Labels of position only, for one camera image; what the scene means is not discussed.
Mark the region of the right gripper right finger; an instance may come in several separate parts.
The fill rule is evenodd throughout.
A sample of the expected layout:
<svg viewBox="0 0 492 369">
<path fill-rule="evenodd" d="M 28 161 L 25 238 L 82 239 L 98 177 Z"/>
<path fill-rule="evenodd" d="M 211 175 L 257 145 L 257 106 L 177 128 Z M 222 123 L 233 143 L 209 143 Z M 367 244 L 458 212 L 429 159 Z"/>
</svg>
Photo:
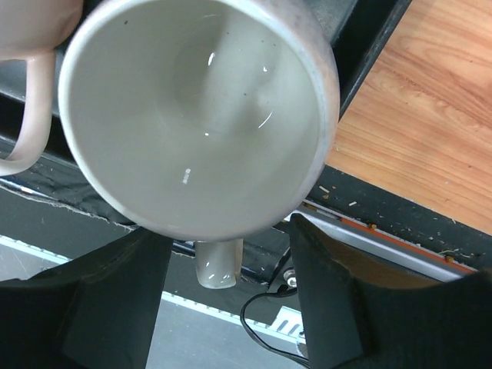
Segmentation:
<svg viewBox="0 0 492 369">
<path fill-rule="evenodd" d="M 489 368 L 491 275 L 449 282 L 402 271 L 304 216 L 289 235 L 313 368 Z"/>
</svg>

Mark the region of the pink ceramic mug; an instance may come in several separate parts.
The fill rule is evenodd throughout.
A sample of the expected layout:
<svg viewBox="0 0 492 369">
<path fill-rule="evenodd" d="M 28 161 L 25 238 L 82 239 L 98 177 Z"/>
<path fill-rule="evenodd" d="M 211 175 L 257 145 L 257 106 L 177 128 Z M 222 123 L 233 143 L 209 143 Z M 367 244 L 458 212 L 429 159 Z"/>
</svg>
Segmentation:
<svg viewBox="0 0 492 369">
<path fill-rule="evenodd" d="M 25 107 L 15 147 L 1 160 L 1 175 L 29 169 L 42 155 L 52 126 L 55 48 L 75 30 L 83 12 L 79 0 L 2 1 L 1 61 L 23 61 Z"/>
</svg>

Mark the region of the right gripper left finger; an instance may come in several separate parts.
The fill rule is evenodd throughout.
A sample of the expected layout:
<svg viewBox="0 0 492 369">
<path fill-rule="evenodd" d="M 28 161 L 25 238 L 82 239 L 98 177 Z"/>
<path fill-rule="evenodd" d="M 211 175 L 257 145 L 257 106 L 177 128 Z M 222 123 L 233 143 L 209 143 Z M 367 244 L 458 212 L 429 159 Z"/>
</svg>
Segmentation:
<svg viewBox="0 0 492 369">
<path fill-rule="evenodd" d="M 137 229 L 27 279 L 1 282 L 3 368 L 144 368 L 171 239 Z"/>
</svg>

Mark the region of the cream ceramic mug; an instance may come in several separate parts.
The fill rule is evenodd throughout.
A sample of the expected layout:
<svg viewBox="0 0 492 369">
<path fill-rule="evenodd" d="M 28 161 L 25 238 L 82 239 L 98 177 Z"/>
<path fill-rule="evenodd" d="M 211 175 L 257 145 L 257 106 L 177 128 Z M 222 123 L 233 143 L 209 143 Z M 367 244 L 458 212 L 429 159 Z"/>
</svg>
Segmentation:
<svg viewBox="0 0 492 369">
<path fill-rule="evenodd" d="M 192 242 L 210 289 L 236 285 L 244 238 L 314 187 L 340 102 L 332 47 L 304 1 L 103 1 L 58 84 L 88 182 L 137 225 Z"/>
</svg>

